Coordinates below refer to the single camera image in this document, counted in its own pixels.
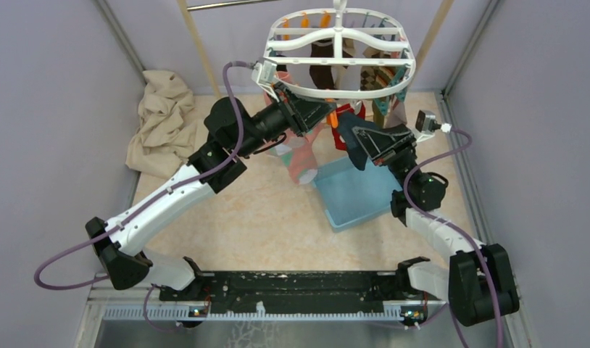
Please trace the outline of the red sock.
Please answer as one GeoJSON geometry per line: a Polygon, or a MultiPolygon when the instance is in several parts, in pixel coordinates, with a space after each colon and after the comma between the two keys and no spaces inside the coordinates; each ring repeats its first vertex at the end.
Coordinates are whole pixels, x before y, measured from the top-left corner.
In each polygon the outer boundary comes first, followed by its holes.
{"type": "Polygon", "coordinates": [[[346,151],[358,145],[353,127],[364,124],[365,116],[365,105],[362,102],[338,107],[335,113],[336,123],[330,119],[331,133],[337,150],[346,151]]]}

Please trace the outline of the dark navy sock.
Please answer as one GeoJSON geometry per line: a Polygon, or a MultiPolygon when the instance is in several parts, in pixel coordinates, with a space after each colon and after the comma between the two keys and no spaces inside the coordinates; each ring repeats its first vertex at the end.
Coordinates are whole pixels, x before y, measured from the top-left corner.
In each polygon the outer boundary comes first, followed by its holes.
{"type": "Polygon", "coordinates": [[[372,128],[374,123],[360,118],[353,112],[344,112],[338,117],[338,134],[343,139],[346,146],[346,152],[353,166],[359,171],[363,171],[366,166],[368,156],[360,145],[357,137],[353,132],[353,127],[372,128]]]}

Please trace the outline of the white round clip hanger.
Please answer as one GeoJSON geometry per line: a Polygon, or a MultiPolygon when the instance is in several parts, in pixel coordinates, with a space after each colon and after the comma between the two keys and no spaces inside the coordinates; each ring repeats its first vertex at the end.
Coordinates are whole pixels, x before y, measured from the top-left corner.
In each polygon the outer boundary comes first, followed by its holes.
{"type": "Polygon", "coordinates": [[[261,59],[278,65],[330,65],[337,67],[393,66],[401,72],[382,89],[308,88],[316,99],[376,99],[392,96],[410,84],[417,67],[415,55],[402,24],[388,14],[372,9],[348,7],[346,1],[334,1],[330,8],[304,9],[285,14],[269,29],[261,59]],[[331,39],[333,56],[311,58],[315,41],[331,39]],[[395,58],[373,59],[363,56],[366,48],[395,53],[395,58]]]}

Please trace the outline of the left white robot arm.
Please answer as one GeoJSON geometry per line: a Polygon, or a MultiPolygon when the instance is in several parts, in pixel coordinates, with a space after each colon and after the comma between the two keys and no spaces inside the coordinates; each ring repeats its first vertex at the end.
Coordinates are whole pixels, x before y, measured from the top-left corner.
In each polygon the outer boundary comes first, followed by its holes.
{"type": "Polygon", "coordinates": [[[285,83],[273,85],[275,99],[255,115],[228,96],[217,100],[204,120],[209,134],[175,174],[129,210],[86,223],[86,231],[116,290],[147,282],[178,291],[188,300],[205,290],[202,272],[190,257],[152,252],[146,244],[195,204],[231,185],[246,170],[243,162],[270,148],[287,131],[303,136],[336,109],[327,99],[296,95],[285,83]]]}

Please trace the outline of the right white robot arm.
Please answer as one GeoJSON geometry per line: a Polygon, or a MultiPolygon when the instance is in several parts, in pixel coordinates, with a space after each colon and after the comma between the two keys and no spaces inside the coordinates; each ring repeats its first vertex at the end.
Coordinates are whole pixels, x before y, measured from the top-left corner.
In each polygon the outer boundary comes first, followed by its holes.
{"type": "Polygon", "coordinates": [[[444,259],[447,268],[430,260],[401,262],[396,290],[405,299],[426,292],[445,301],[457,321],[473,326],[517,312],[520,301],[509,255],[499,244],[485,244],[460,230],[438,209],[448,181],[437,173],[421,170],[415,147],[448,133],[449,124],[429,130],[411,130],[404,125],[375,130],[355,126],[355,152],[363,152],[378,167],[387,167],[402,187],[391,195],[391,213],[422,236],[444,259]]]}

